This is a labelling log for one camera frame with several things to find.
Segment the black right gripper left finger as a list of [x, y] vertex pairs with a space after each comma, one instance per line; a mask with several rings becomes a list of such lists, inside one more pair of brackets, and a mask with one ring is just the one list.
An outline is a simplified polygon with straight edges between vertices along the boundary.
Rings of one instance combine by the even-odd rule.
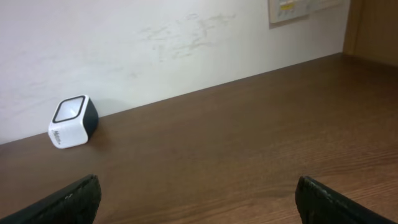
[[1, 223], [93, 223], [100, 201], [100, 182], [91, 174], [2, 218]]

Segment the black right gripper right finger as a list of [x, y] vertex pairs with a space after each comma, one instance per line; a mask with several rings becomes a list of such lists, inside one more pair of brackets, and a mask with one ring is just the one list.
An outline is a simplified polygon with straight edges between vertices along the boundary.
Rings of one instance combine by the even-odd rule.
[[308, 176], [301, 176], [295, 203], [303, 224], [396, 224]]

